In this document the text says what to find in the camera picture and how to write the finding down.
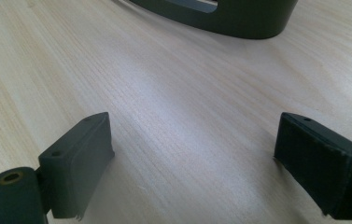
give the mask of black plastic piece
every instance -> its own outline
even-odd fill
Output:
[[[39,156],[40,167],[0,174],[0,223],[47,223],[54,217],[82,218],[115,153],[108,113],[83,119]]]
[[[275,157],[335,219],[352,219],[352,142],[312,119],[283,113]]]
[[[297,0],[131,0],[140,7],[206,31],[248,39],[280,34]]]
[[[49,201],[57,218],[83,213],[109,160],[115,155],[107,113],[87,117],[39,156]]]
[[[32,168],[20,167],[0,174],[0,224],[47,223]]]

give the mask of wood grain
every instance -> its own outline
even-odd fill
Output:
[[[0,172],[103,111],[116,158],[82,223],[337,223],[272,157],[283,111],[352,140],[352,1],[300,1],[261,41],[127,1],[0,1]]]

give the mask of small hole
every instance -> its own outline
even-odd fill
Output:
[[[54,151],[54,152],[52,152],[51,155],[52,156],[60,156],[60,155],[62,155],[62,152],[61,151]]]
[[[1,185],[10,185],[15,182],[18,182],[23,177],[23,172],[16,171],[12,173],[8,173],[0,179]]]
[[[17,178],[19,178],[19,174],[10,174],[10,175],[7,175],[5,178],[4,178],[4,180],[6,181],[6,182],[9,182],[9,181],[12,181],[12,180],[15,180],[15,179],[17,179]]]

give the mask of dark gray curved object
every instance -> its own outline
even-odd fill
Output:
[[[131,0],[168,19],[206,31],[248,39],[280,34],[298,0]]]

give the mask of light wood surface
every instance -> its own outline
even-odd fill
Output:
[[[300,1],[261,41],[125,1],[0,1],[0,173],[103,111],[116,158],[82,223],[338,223],[273,154],[283,111],[352,140],[352,1]]]

